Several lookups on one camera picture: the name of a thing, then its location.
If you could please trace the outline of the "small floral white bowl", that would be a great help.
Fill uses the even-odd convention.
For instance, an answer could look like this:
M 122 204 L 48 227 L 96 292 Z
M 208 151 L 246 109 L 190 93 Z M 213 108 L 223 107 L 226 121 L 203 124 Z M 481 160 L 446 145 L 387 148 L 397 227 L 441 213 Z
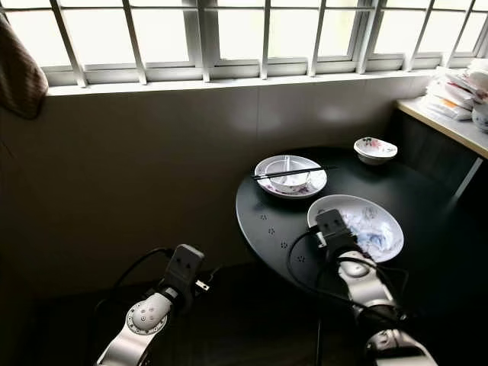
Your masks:
M 353 143 L 353 149 L 358 159 L 370 166 L 380 166 L 393 160 L 399 150 L 395 144 L 384 142 L 377 137 L 362 137 Z

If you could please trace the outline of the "medium white floral plate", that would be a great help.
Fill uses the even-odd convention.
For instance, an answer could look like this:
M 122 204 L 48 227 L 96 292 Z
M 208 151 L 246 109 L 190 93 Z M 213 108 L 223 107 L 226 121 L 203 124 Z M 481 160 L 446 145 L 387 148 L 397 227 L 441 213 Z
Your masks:
M 297 160 L 310 165 L 311 168 L 320 167 L 320 164 L 314 162 L 311 159 L 304 158 L 302 156 L 290 156 L 290 157 L 297 158 Z M 261 172 L 262 168 L 264 168 L 265 165 L 268 164 L 268 162 L 271 162 L 273 160 L 278 160 L 281 158 L 286 158 L 286 156 L 272 156 L 269 158 L 265 158 L 265 160 L 262 160 L 261 162 L 258 162 L 257 166 L 254 168 L 253 175 L 260 175 L 262 173 Z M 300 191 L 295 193 L 285 193 L 282 191 L 276 191 L 276 189 L 273 188 L 268 183 L 268 180 L 258 180 L 256 182 L 259 186 L 261 186 L 262 189 L 264 189 L 264 191 L 268 192 L 269 194 L 275 197 L 281 197 L 286 199 L 302 199 L 302 198 L 313 196 L 316 193 L 320 192 L 322 189 L 325 188 L 327 181 L 328 181 L 328 177 L 326 171 L 318 171 L 318 172 L 310 173 L 310 175 L 308 175 L 308 182 L 306 184 L 306 187 L 300 189 Z

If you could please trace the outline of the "striped brown hanging towel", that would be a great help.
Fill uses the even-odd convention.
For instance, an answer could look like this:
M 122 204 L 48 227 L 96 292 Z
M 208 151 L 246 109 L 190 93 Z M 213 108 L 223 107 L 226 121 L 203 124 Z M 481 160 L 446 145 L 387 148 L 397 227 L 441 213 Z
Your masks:
M 6 18 L 0 25 L 0 105 L 25 120 L 38 118 L 48 92 L 44 71 Z

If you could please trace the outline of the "stack of white packets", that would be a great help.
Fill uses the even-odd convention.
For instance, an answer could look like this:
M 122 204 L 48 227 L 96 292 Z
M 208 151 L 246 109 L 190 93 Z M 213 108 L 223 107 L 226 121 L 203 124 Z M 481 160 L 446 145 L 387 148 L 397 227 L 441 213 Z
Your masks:
M 437 67 L 422 96 L 425 107 L 457 121 L 470 121 L 478 102 L 488 102 L 488 58 L 473 59 L 466 69 Z

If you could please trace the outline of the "beige top side counter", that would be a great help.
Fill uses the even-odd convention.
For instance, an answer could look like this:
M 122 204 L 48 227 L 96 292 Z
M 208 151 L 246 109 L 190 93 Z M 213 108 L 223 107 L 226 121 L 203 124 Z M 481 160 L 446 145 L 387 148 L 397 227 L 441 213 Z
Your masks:
M 421 98 L 399 100 L 396 105 L 400 111 L 449 136 L 454 142 L 474 151 L 480 158 L 488 160 L 488 133 L 478 129 L 474 122 L 457 121 L 436 113 L 425 107 Z

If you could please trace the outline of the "white barred window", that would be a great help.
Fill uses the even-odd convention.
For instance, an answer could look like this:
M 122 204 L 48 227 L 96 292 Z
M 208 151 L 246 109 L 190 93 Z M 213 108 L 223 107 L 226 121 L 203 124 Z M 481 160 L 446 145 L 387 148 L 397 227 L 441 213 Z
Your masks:
M 0 0 L 53 86 L 459 69 L 488 0 Z

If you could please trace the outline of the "large white floral plate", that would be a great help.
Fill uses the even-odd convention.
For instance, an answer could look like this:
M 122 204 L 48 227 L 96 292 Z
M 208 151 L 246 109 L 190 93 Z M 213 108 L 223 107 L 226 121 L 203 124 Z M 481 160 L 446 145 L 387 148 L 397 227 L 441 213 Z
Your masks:
M 321 197 L 307 211 L 308 226 L 315 226 L 316 217 L 328 210 L 338 210 L 345 225 L 357 237 L 357 244 L 374 262 L 387 262 L 400 254 L 404 234 L 400 223 L 382 206 L 347 194 Z

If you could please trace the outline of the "white bowl holding spoon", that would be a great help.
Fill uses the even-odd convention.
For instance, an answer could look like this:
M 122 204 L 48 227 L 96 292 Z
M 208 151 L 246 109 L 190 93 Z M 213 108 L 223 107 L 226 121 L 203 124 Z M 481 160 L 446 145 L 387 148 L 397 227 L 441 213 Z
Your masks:
M 262 168 L 262 174 L 279 173 L 282 172 L 284 167 L 284 161 L 286 158 L 279 158 L 268 162 L 264 168 Z M 308 169 L 310 165 L 297 160 L 297 158 L 291 158 L 293 163 L 293 170 Z M 286 181 L 282 181 L 281 178 L 269 178 L 268 183 L 276 189 L 276 191 L 282 191 L 285 193 L 295 193 L 306 187 L 308 182 L 308 175 L 310 173 L 304 173 L 299 175 L 289 175 Z

